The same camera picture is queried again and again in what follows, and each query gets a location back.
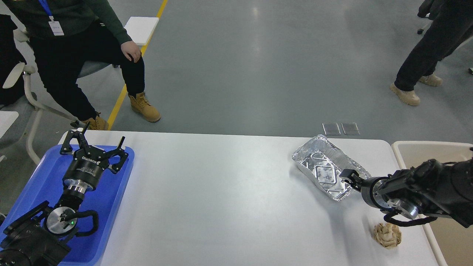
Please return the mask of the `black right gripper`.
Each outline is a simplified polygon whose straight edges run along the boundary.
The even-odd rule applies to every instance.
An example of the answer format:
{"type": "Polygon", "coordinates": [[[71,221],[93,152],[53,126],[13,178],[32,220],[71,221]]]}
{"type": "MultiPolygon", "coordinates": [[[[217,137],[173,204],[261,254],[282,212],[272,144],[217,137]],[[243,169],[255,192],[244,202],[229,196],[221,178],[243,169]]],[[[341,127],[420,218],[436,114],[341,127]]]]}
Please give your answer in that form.
{"type": "Polygon", "coordinates": [[[373,208],[382,211],[399,211],[408,219],[415,219],[421,210],[412,191],[390,177],[372,177],[367,180],[353,169],[344,169],[340,178],[351,188],[361,192],[363,200],[373,208]]]}

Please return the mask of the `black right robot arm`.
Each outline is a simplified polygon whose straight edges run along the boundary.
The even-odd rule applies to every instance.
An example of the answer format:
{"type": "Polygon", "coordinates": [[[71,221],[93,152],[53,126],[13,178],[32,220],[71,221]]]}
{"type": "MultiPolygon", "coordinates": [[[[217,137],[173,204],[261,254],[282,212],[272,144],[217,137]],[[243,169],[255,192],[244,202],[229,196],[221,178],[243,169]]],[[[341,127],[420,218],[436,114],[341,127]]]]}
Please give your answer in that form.
{"type": "Polygon", "coordinates": [[[386,177],[366,180],[353,169],[340,173],[385,222],[401,227],[424,225],[439,217],[468,228],[473,223],[472,160],[441,163],[436,159],[386,177]]]}

